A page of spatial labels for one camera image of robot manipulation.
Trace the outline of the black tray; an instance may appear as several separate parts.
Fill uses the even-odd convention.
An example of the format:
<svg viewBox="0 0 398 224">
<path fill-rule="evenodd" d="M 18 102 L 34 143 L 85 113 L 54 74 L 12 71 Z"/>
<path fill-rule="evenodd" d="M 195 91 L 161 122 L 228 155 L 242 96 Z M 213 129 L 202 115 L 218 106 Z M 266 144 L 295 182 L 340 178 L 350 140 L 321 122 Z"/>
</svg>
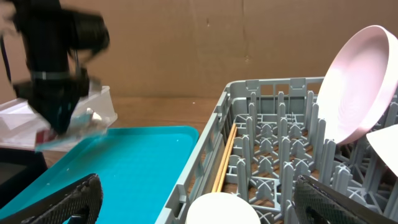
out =
<svg viewBox="0 0 398 224">
<path fill-rule="evenodd" d="M 1 148 L 1 208 L 47 170 L 41 152 Z"/>
</svg>

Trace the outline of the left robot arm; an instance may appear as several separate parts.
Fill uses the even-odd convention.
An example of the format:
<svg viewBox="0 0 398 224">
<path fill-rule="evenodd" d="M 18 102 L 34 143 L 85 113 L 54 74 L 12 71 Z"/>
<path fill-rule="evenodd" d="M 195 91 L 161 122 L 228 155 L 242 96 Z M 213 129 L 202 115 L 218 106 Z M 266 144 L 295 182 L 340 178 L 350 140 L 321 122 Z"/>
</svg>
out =
<svg viewBox="0 0 398 224">
<path fill-rule="evenodd" d="M 65 134 L 80 98 L 89 94 L 84 65 L 109 46 L 108 29 L 100 14 L 66 9 L 59 1 L 11 2 L 30 71 L 30 80 L 13 83 L 13 89 L 57 134 Z"/>
</svg>

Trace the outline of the clear plastic bin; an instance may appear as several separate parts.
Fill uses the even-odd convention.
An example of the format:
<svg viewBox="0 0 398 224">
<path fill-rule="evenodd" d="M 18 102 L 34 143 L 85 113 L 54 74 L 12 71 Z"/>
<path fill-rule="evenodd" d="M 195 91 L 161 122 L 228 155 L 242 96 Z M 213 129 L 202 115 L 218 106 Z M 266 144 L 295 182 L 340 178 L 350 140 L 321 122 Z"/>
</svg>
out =
<svg viewBox="0 0 398 224">
<path fill-rule="evenodd" d="M 118 116 L 111 100 L 110 87 L 103 86 L 100 92 L 92 91 L 77 104 L 70 126 L 86 113 L 86 109 L 95 110 L 103 119 L 103 126 L 109 127 Z M 49 129 L 50 125 L 36 113 L 26 100 L 15 99 L 1 105 L 1 147 L 33 151 L 36 132 Z"/>
</svg>

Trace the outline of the grey dishwasher rack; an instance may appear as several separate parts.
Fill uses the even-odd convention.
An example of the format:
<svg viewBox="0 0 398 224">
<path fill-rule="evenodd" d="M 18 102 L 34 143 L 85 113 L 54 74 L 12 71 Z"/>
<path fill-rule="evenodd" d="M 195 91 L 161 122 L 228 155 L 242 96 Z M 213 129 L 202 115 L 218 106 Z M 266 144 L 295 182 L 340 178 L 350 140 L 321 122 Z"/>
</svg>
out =
<svg viewBox="0 0 398 224">
<path fill-rule="evenodd" d="M 263 223 L 295 223 L 297 177 L 310 175 L 351 200 L 397 220 L 397 185 L 366 137 L 337 146 L 325 138 L 317 96 L 321 78 L 227 84 L 161 210 L 157 223 L 184 223 L 199 196 L 234 188 Z"/>
</svg>

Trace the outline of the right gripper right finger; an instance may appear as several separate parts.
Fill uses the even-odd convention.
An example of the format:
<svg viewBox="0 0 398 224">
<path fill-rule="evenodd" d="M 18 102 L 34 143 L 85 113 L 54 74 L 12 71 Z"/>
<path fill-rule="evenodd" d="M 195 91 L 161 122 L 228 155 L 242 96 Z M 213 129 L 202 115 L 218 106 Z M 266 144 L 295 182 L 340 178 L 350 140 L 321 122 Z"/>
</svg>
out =
<svg viewBox="0 0 398 224">
<path fill-rule="evenodd" d="M 397 224 L 307 175 L 296 181 L 294 209 L 304 224 Z"/>
</svg>

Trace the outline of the red snack wrapper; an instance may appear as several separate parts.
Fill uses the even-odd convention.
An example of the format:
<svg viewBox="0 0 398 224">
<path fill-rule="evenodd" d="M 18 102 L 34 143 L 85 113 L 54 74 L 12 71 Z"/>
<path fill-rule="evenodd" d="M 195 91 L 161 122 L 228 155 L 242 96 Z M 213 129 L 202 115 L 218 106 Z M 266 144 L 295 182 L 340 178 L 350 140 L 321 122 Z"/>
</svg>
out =
<svg viewBox="0 0 398 224">
<path fill-rule="evenodd" d="M 56 140 L 58 134 L 52 129 L 43 129 L 36 132 L 35 145 L 42 145 Z"/>
</svg>

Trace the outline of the white cup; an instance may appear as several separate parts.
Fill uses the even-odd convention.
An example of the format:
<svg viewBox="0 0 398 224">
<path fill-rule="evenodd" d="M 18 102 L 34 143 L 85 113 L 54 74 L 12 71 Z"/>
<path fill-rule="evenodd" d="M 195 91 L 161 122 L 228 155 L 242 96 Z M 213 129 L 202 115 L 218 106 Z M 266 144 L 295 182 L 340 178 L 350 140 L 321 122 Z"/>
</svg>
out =
<svg viewBox="0 0 398 224">
<path fill-rule="evenodd" d="M 256 211 L 233 194 L 212 192 L 198 197 L 190 206 L 186 224 L 260 224 Z"/>
</svg>

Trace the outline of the teal serving tray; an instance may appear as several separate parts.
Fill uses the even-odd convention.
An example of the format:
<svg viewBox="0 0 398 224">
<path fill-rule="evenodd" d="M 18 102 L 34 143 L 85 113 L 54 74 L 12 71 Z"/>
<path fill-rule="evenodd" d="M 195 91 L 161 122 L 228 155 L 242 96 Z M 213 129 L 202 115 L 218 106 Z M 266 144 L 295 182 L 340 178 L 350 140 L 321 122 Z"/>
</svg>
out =
<svg viewBox="0 0 398 224">
<path fill-rule="evenodd" d="M 5 218 L 87 176 L 98 174 L 98 223 L 155 223 L 193 148 L 190 126 L 115 128 L 81 141 L 1 209 Z"/>
</svg>

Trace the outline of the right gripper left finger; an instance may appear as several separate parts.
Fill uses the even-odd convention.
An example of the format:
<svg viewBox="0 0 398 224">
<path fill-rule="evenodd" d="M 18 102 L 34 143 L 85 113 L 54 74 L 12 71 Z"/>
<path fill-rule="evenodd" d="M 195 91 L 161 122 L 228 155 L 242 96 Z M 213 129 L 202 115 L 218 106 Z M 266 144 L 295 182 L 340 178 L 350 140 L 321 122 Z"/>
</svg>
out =
<svg viewBox="0 0 398 224">
<path fill-rule="evenodd" d="M 38 202 L 1 219 L 1 224 L 95 223 L 103 204 L 98 174 L 58 190 Z"/>
</svg>

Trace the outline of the pink bowl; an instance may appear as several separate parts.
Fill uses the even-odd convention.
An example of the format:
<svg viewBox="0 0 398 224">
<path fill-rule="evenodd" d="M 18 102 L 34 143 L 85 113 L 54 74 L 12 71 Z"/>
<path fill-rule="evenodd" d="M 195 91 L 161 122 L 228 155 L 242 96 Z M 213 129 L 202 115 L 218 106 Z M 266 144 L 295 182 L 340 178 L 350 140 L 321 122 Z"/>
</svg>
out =
<svg viewBox="0 0 398 224">
<path fill-rule="evenodd" d="M 397 175 L 397 125 L 368 133 L 366 138 L 388 168 Z"/>
</svg>

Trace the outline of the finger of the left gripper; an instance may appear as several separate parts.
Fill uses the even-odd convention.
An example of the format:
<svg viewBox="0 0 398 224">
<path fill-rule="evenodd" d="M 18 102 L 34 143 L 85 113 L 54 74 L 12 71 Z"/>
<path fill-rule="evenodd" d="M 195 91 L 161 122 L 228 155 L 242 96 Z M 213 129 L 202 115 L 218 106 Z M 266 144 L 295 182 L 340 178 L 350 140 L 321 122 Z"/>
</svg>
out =
<svg viewBox="0 0 398 224">
<path fill-rule="evenodd" d="M 65 134 L 76 103 L 57 103 L 51 105 L 46 114 L 46 120 L 57 134 Z"/>
</svg>

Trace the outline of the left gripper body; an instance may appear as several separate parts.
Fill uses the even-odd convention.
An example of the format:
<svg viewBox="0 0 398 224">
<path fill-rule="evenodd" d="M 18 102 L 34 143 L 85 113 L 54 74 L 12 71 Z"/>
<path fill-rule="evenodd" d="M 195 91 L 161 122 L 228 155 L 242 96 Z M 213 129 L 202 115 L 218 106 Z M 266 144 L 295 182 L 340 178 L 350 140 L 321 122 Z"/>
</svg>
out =
<svg viewBox="0 0 398 224">
<path fill-rule="evenodd" d="M 90 78 L 86 70 L 70 72 L 32 72 L 29 81 L 13 84 L 19 98 L 28 101 L 29 105 L 46 120 L 51 105 L 57 103 L 78 103 L 87 96 L 90 89 Z"/>
</svg>

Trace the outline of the pink plate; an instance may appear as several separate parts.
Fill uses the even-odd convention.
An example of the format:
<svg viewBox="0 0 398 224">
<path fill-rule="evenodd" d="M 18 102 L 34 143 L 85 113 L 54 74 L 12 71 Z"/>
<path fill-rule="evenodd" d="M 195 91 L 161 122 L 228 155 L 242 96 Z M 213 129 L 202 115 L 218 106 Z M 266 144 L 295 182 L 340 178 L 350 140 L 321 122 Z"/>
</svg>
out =
<svg viewBox="0 0 398 224">
<path fill-rule="evenodd" d="M 361 29 L 330 65 L 317 97 L 325 138 L 347 144 L 382 117 L 397 88 L 397 37 L 382 26 Z"/>
</svg>

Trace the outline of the white napkin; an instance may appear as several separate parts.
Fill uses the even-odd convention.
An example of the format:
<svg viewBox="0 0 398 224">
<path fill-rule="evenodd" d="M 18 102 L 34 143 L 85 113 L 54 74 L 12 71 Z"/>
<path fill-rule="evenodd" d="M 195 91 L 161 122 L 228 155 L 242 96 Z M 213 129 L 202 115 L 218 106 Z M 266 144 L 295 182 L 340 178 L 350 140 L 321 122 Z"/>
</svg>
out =
<svg viewBox="0 0 398 224">
<path fill-rule="evenodd" d="M 87 108 L 86 115 L 88 116 L 89 122 L 102 122 L 102 117 L 93 109 Z"/>
</svg>

